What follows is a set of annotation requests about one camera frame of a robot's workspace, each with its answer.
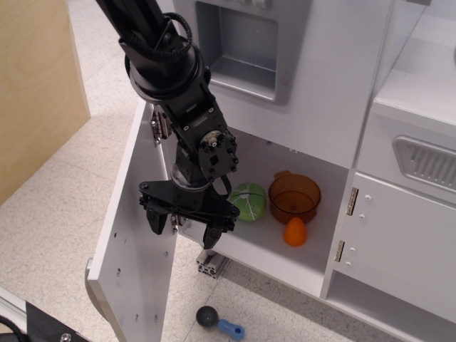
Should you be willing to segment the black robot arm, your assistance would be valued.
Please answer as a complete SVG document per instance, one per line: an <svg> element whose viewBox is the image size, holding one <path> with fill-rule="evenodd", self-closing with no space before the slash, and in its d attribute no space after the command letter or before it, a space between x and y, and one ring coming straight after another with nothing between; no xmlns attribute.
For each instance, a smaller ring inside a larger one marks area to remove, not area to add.
<svg viewBox="0 0 456 342"><path fill-rule="evenodd" d="M139 186L150 227L161 234L171 214L204 223L204 247L211 249L239 216L213 184L221 180L230 187L227 176L239 161L191 28L179 14L162 12L156 1L100 1L99 7L118 33L135 92L177 136L171 178Z"/></svg>

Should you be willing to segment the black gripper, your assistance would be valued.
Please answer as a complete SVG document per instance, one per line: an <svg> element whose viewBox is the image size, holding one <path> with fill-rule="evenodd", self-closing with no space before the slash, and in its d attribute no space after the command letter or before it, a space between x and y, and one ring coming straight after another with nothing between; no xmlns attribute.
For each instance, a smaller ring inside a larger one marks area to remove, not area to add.
<svg viewBox="0 0 456 342"><path fill-rule="evenodd" d="M212 249L224 232L232 231L240 211L213 186L200 190L179 187L172 180L141 182L140 205L151 230L161 235L171 214L203 223L204 249Z"/></svg>

